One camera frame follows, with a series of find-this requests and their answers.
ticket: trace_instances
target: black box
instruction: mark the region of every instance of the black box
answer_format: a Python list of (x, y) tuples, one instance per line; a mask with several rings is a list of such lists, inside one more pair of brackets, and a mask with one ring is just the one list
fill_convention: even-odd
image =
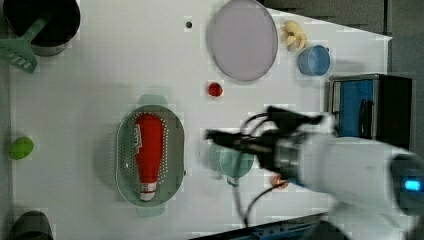
[(327, 111), (341, 137), (409, 149), (412, 79), (383, 74), (331, 76)]

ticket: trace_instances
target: blue cup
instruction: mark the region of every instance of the blue cup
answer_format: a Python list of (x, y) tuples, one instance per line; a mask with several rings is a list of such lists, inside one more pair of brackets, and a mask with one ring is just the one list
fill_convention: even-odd
[(298, 65), (300, 72), (307, 76), (322, 76), (330, 68), (330, 53), (321, 45), (307, 48), (300, 53)]

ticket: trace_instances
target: green spatula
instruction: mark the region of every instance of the green spatula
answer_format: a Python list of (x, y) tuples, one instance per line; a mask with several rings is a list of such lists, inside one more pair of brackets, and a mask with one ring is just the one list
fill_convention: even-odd
[(38, 62), (32, 51), (31, 42), (44, 29), (50, 19), (50, 13), (42, 14), (21, 37), (1, 39), (0, 59), (22, 71), (33, 73)]

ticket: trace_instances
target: white table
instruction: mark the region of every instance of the white table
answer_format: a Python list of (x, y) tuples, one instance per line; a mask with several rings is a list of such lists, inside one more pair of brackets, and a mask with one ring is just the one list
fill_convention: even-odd
[[(14, 162), (16, 214), (45, 212), (55, 239), (187, 239), (241, 227), (231, 188), (205, 166), (206, 128), (237, 128), (266, 104), (302, 112), (323, 110), (328, 75), (305, 77), (298, 53), (280, 42), (271, 71), (240, 84), (213, 63), (206, 30), (226, 1), (92, 0), (80, 3), (82, 21), (72, 47), (39, 59), (33, 75), (11, 69), (12, 133), (36, 148)], [(386, 73), (388, 38), (270, 10), (278, 33), (285, 20), (302, 24), (309, 45), (330, 48), (330, 74)], [(185, 22), (193, 21), (191, 30)], [(223, 83), (212, 100), (208, 81)], [(183, 185), (163, 215), (139, 218), (114, 182), (114, 141), (119, 122), (143, 94), (168, 98), (185, 128)], [(243, 204), (268, 187), (269, 173), (255, 168), (242, 179)], [(333, 200), (290, 185), (259, 201), (253, 225), (328, 210)]]

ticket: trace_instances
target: black cable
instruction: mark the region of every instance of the black cable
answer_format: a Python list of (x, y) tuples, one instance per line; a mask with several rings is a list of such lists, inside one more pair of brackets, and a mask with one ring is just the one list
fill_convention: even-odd
[[(244, 123), (243, 123), (243, 125), (240, 127), (240, 132), (242, 132), (242, 130), (243, 129), (245, 129), (246, 127), (247, 127), (247, 125), (249, 124), (249, 122), (251, 122), (251, 121), (253, 121), (253, 120), (255, 120), (255, 119), (258, 119), (258, 118), (261, 118), (261, 117), (267, 117), (266, 119), (264, 119), (264, 120), (262, 120), (259, 124), (257, 124), (254, 128), (253, 128), (253, 130), (250, 132), (250, 134), (248, 134), (249, 136), (252, 136), (254, 133), (255, 133), (255, 131), (260, 127), (260, 126), (262, 126), (265, 122), (268, 122), (268, 121), (270, 121), (270, 119), (268, 118), (268, 113), (261, 113), (261, 114), (257, 114), (257, 115), (255, 115), (255, 116), (252, 116), (252, 117), (250, 117), (249, 119), (247, 119)], [(244, 152), (242, 152), (242, 150), (243, 149), (240, 149), (241, 150), (241, 152), (239, 153), (239, 155), (238, 155), (238, 157), (237, 157), (237, 162), (236, 162), (236, 176), (238, 176), (239, 175), (239, 172), (240, 172), (240, 164), (241, 164), (241, 159), (243, 158), (243, 155), (245, 154)], [(249, 214), (250, 214), (250, 211), (252, 210), (252, 207), (253, 207), (253, 205), (263, 196), (263, 195), (265, 195), (266, 193), (268, 193), (268, 192), (270, 192), (270, 191), (272, 191), (274, 188), (277, 188), (277, 187), (280, 187), (280, 186), (282, 186), (282, 184), (281, 185), (277, 185), (277, 186), (275, 186), (275, 187), (272, 187), (272, 188), (270, 188), (270, 189), (267, 189), (266, 191), (264, 191), (264, 192), (262, 192), (261, 194), (259, 194), (250, 204), (249, 204), (249, 207), (248, 207), (248, 210), (247, 210), (247, 213), (246, 214), (244, 214), (243, 213), (243, 209), (242, 209), (242, 206), (241, 206), (241, 200), (240, 200), (240, 192), (238, 191), (238, 189), (236, 189), (236, 188), (238, 188), (238, 185), (239, 185), (239, 180), (238, 180), (238, 178), (235, 178), (235, 184), (233, 185), (233, 194), (234, 194), (234, 200), (235, 200), (235, 203), (236, 203), (236, 208), (237, 208), (237, 212), (238, 212), (238, 214), (239, 214), (239, 216), (240, 216), (240, 218), (243, 220), (243, 223), (244, 223), (244, 226), (246, 227), (246, 228), (248, 228), (249, 227)]]
[(270, 187), (270, 188), (268, 188), (267, 190), (265, 190), (265, 191), (263, 191), (261, 194), (259, 194), (258, 196), (256, 196), (255, 197), (255, 199), (253, 199), (253, 201), (252, 202), (250, 202), (250, 204), (249, 204), (249, 207), (247, 208), (247, 212), (246, 212), (246, 214), (244, 215), (244, 219), (243, 219), (243, 222), (245, 223), (245, 225), (246, 226), (248, 226), (249, 225), (249, 215), (250, 215), (250, 212), (252, 211), (252, 208), (253, 208), (253, 205), (255, 205), (255, 203), (262, 197), (262, 196), (264, 196), (265, 194), (267, 194), (267, 193), (269, 193), (269, 192), (271, 192), (272, 190), (274, 190), (274, 189), (276, 189), (276, 188), (279, 188), (279, 187), (281, 187), (281, 186), (283, 186), (284, 184), (287, 184), (286, 182), (284, 182), (284, 183), (280, 183), (280, 184), (278, 184), (278, 185), (275, 185), (275, 186), (272, 186), (272, 187)]
[(261, 117), (268, 117), (269, 115), (268, 115), (268, 113), (259, 113), (259, 114), (256, 114), (256, 115), (254, 115), (254, 116), (252, 116), (252, 117), (250, 117), (250, 118), (248, 118), (244, 123), (243, 123), (243, 125), (241, 125), (241, 127), (240, 127), (240, 132), (241, 133), (243, 133), (242, 131), (244, 130), (244, 129), (246, 129), (247, 128), (247, 124), (249, 124), (251, 121), (253, 121), (253, 120), (255, 120), (255, 119), (258, 119), (258, 118), (261, 118)]
[(253, 134), (256, 132), (256, 130), (258, 130), (264, 123), (271, 121), (269, 118), (265, 118), (264, 120), (262, 120), (260, 123), (258, 123), (250, 132), (249, 136), (253, 136)]

